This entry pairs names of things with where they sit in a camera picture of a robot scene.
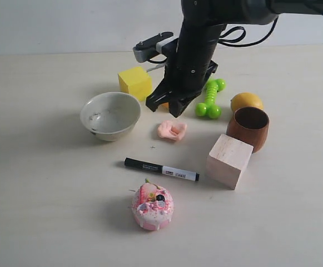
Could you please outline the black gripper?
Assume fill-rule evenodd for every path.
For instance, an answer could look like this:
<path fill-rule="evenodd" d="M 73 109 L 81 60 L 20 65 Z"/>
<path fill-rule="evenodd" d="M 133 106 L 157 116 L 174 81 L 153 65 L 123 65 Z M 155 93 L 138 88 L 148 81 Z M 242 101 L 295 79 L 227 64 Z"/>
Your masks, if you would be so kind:
<path fill-rule="evenodd" d="M 224 27 L 222 24 L 182 25 L 176 54 L 167 65 L 165 86 L 158 86 L 146 98 L 146 106 L 151 111 L 155 112 L 159 105 L 167 102 L 169 113 L 173 117 L 179 117 L 200 95 L 207 69 Z"/>

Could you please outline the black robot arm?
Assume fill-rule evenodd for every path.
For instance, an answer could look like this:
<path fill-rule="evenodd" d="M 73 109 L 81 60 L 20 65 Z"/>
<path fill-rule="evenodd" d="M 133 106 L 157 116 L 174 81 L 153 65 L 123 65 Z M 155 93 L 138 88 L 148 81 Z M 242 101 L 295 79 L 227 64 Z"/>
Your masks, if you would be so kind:
<path fill-rule="evenodd" d="M 323 16 L 323 1 L 182 1 L 183 22 L 178 36 L 164 32 L 138 43 L 133 51 L 138 62 L 166 57 L 164 77 L 146 98 L 146 106 L 156 111 L 167 103 L 169 112 L 179 117 L 198 97 L 218 67 L 212 61 L 221 34 L 228 24 L 275 24 L 279 15 L 315 14 Z"/>

